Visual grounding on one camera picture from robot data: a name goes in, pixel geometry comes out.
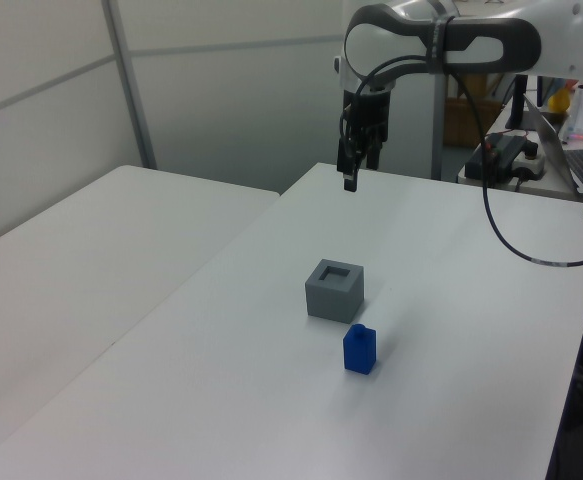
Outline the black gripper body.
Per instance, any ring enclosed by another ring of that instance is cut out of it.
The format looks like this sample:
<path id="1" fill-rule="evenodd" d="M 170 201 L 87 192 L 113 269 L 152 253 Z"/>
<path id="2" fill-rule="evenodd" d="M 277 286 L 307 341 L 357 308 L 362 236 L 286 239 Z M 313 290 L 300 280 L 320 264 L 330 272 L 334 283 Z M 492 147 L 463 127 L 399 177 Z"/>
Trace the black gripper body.
<path id="1" fill-rule="evenodd" d="M 391 92 L 384 91 L 373 95 L 355 98 L 352 92 L 344 91 L 343 108 L 346 110 L 346 125 L 353 131 L 376 128 L 381 134 L 388 133 Z"/>

